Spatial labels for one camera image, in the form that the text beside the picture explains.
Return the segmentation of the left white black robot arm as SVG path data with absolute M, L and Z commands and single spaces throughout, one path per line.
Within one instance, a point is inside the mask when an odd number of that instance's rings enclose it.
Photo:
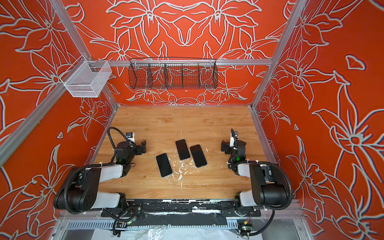
M 71 168 L 54 197 L 53 206 L 56 210 L 66 210 L 72 215 L 102 210 L 112 215 L 118 210 L 131 208 L 125 194 L 103 192 L 99 186 L 109 180 L 125 177 L 135 165 L 134 158 L 147 152 L 147 142 L 137 145 L 135 133 L 124 134 L 116 127 L 109 127 L 107 135 L 114 151 L 111 160 L 108 163 Z

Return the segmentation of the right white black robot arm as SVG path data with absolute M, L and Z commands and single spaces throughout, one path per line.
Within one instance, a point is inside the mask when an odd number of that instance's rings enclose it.
M 230 142 L 222 141 L 221 151 L 230 156 L 228 169 L 251 181 L 251 189 L 239 192 L 235 197 L 241 207 L 284 210 L 290 206 L 293 200 L 292 184 L 277 164 L 248 160 L 246 142 L 234 138 Z

